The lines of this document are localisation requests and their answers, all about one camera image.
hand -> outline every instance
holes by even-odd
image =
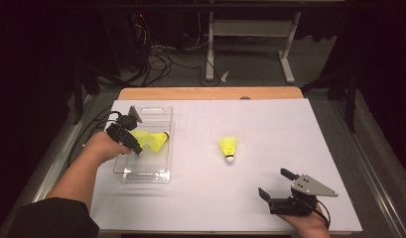
[[[321,208],[317,204],[317,210],[321,211]],[[329,230],[326,226],[326,221],[317,213],[312,212],[309,216],[290,216],[290,215],[278,215],[283,220],[287,221],[293,227],[295,227],[298,234],[303,238],[323,238],[331,237]]]
[[[119,154],[131,154],[131,150],[114,142],[107,133],[98,132],[87,141],[82,153],[97,157],[101,163],[105,163]]]

black sleeve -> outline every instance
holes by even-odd
[[[8,238],[94,238],[98,231],[83,202],[55,197],[18,208]]]

yellow shuttlecock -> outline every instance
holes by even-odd
[[[168,132],[152,133],[148,136],[147,143],[149,144],[150,149],[152,149],[155,152],[158,152],[168,139],[169,139]]]
[[[223,137],[218,141],[218,144],[226,156],[226,161],[230,164],[234,162],[234,149],[236,148],[236,141],[236,137]]]
[[[137,139],[138,144],[140,144],[141,148],[144,148],[144,145],[146,145],[147,140],[149,139],[150,132],[146,130],[132,130],[131,135]]]

dark floor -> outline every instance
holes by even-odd
[[[264,39],[246,38],[234,42],[219,40],[214,47],[215,71],[222,77],[228,71],[226,82],[217,81],[218,86],[287,86],[277,57],[277,51],[284,46],[283,39],[272,39],[263,44]],[[289,54],[289,62],[296,79],[295,86],[303,86],[320,75],[336,39],[322,40],[318,43],[311,38],[295,41]],[[169,59],[156,61],[150,55],[154,66],[163,68],[171,63],[169,74],[150,86],[203,86],[205,76],[206,49],[177,52],[168,49]],[[159,71],[152,71],[156,78]],[[123,70],[123,78],[133,73]],[[113,85],[101,85],[102,92],[95,98],[93,106],[83,118],[86,125],[99,111],[109,106],[117,98],[119,88]],[[370,115],[367,105],[356,94],[354,126],[356,133],[350,133],[344,123],[343,111],[345,99],[329,101],[327,89],[313,89],[305,93],[310,99],[326,142],[338,167],[338,171],[352,199],[354,209],[363,227],[363,231],[349,237],[406,237],[406,173],[394,156],[382,132]],[[26,186],[16,206],[31,202],[46,177],[49,167],[58,156],[72,130],[73,113],[60,130],[43,162],[39,165],[29,184]],[[3,226],[0,237],[4,237]],[[101,233],[99,237],[119,238],[119,233]]]

white tabletop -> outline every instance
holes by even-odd
[[[126,114],[131,105],[173,107],[171,180],[122,183],[115,160],[103,164],[90,212],[100,229],[290,233],[258,195],[258,187],[273,198],[291,195],[291,182],[280,175],[285,168],[338,192],[318,197],[332,232],[361,231],[309,100],[118,100],[112,110]],[[223,136],[237,138],[231,165],[217,143]]]

